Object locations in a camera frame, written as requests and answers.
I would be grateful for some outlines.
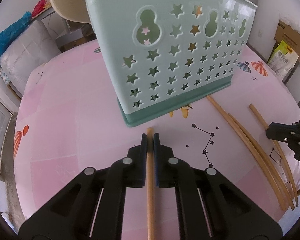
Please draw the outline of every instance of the basket base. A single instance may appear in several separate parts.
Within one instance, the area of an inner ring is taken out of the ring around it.
[[[199,99],[206,97],[207,95],[211,95],[230,86],[232,76],[233,75],[222,78],[220,80],[216,80],[208,85],[174,96],[168,100],[152,106],[148,106],[132,114],[125,114],[119,101],[118,104],[126,125],[128,127],[135,127],[158,118],[164,114],[175,111],[183,106],[189,105],[195,101],[198,101]]]

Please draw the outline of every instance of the cardboard box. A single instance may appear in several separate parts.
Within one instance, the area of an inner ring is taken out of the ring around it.
[[[281,41],[287,43],[299,55],[298,62],[300,63],[300,33],[293,30],[290,25],[279,21],[274,39],[278,43]]]

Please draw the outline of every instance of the blue plastic bag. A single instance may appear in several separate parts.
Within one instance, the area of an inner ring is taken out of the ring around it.
[[[26,12],[25,15],[15,23],[11,24],[4,31],[0,32],[0,57],[6,51],[16,38],[29,26],[31,22],[31,12]]]

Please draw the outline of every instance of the metal screw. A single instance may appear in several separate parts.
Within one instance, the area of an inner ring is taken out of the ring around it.
[[[94,171],[95,171],[94,168],[89,167],[89,168],[86,168],[86,169],[84,170],[84,174],[86,174],[86,175],[92,175],[92,174],[94,173]]]
[[[177,164],[177,163],[179,162],[179,160],[178,160],[177,158],[170,158],[170,159],[168,160],[168,162],[169,162],[170,164]]]
[[[124,163],[124,164],[131,164],[132,163],[132,159],[131,158],[124,158],[123,160],[122,160],[122,162]]]
[[[214,169],[214,168],[208,168],[207,169],[207,174],[210,175],[210,176],[214,176],[217,174],[217,170]]]

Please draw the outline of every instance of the blue hot air balloon print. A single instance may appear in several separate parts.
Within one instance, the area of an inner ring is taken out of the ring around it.
[[[244,62],[244,63],[242,63],[242,62],[239,62],[238,63],[238,67],[241,69],[241,70],[243,70],[243,71],[245,71],[245,72],[247,72],[247,73],[251,73],[251,69],[249,68],[249,62]]]

